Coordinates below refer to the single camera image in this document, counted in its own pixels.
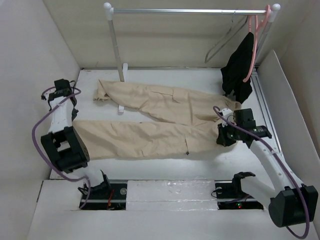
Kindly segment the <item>beige trousers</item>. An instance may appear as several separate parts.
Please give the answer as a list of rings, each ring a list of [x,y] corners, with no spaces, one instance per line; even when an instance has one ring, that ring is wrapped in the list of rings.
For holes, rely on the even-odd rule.
[[[213,108],[241,108],[239,102],[222,95],[102,79],[94,99],[114,101],[153,121],[75,120],[73,126],[92,160],[153,159],[214,150],[222,120]]]

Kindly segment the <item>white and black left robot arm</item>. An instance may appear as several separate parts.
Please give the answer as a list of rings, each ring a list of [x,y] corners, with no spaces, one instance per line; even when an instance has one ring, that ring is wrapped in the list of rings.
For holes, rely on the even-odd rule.
[[[58,79],[52,89],[53,92],[45,91],[41,95],[50,107],[51,117],[48,133],[40,138],[42,147],[58,172],[68,178],[86,177],[90,181],[79,188],[82,194],[107,198],[112,193],[109,179],[104,172],[88,167],[89,152],[73,126],[78,114],[75,88],[70,81]]]

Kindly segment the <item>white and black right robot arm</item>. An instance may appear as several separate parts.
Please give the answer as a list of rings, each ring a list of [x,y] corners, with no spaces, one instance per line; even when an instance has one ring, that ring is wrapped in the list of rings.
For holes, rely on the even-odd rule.
[[[216,143],[223,147],[244,143],[258,158],[273,185],[267,186],[252,172],[239,172],[232,179],[232,193],[256,199],[267,208],[272,222],[279,228],[298,224],[309,228],[316,213],[318,191],[313,185],[305,185],[282,155],[264,140],[272,138],[267,127],[256,124],[250,108],[231,110],[214,106],[213,111],[222,120],[217,127]]]

